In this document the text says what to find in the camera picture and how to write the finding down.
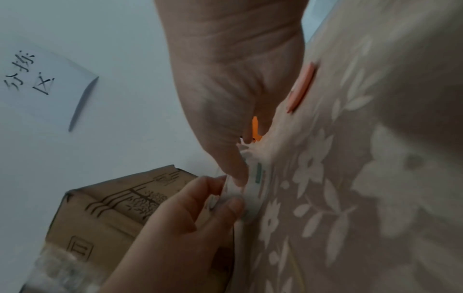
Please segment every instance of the orange object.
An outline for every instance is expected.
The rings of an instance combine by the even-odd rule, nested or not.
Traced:
[[[310,62],[310,64],[302,69],[299,78],[294,83],[293,89],[288,96],[288,113],[293,112],[305,97],[315,74],[315,69],[316,65],[313,62]]]
[[[255,141],[260,141],[262,139],[262,136],[259,135],[259,122],[256,116],[252,118],[252,138]]]

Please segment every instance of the floral fabric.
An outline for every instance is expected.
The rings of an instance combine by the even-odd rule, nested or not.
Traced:
[[[463,292],[463,3],[344,0],[252,148],[273,166],[230,291]]]

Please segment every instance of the brown cardboard box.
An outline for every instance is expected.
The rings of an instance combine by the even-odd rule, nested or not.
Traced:
[[[172,165],[67,192],[21,292],[97,292],[151,214],[195,177]],[[203,209],[196,225],[209,216]],[[230,234],[216,254],[203,292],[225,291],[232,266]]]

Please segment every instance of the hand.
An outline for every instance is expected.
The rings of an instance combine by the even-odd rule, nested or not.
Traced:
[[[141,230],[100,293],[197,292],[215,253],[244,210],[234,198],[197,230],[195,221],[225,178],[200,177],[162,203]]]
[[[236,143],[264,135],[299,75],[308,0],[156,0],[177,93],[201,146],[243,186]]]

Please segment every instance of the white table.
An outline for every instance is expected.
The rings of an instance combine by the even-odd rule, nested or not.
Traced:
[[[334,1],[311,3],[307,38]],[[100,79],[71,133],[0,102],[3,293],[24,283],[65,191],[169,164],[217,170],[183,116],[151,0],[2,0],[0,38],[10,34]]]

